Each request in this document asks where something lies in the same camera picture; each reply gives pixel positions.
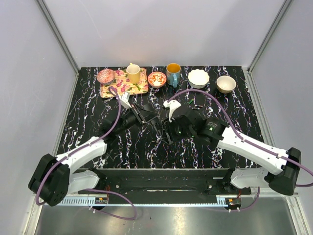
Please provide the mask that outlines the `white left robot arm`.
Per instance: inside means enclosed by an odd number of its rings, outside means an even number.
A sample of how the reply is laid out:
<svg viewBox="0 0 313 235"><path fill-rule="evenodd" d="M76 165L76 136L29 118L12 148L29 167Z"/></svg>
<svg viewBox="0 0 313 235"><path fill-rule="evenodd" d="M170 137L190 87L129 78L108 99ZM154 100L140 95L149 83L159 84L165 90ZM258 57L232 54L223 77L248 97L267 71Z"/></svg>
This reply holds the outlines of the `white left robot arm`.
<svg viewBox="0 0 313 235"><path fill-rule="evenodd" d="M92 159L104 155L113 146L118 135L133 126L146 123L160 130L158 113L150 106L132 104L124 115L118 115L115 121L105 119L95 136L75 149L57 156L44 155L28 184L36 194L37 205L59 204L68 194L91 189L102 193L106 188L106 177L95 168L77 172Z"/></svg>

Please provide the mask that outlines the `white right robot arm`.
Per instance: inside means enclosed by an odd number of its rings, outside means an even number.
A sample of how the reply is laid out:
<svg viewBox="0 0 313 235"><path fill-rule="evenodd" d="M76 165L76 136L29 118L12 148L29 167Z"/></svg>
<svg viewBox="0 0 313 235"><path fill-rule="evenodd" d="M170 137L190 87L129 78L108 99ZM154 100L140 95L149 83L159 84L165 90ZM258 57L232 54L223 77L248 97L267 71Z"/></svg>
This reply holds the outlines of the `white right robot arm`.
<svg viewBox="0 0 313 235"><path fill-rule="evenodd" d="M214 117L203 119L191 110L184 115L164 119L163 128L169 142L195 138L209 148L220 148L238 154L259 168L232 169L222 181L223 190L233 194L246 187L269 187L282 195L294 194L301 162L301 151L284 150L267 145L242 133Z"/></svg>

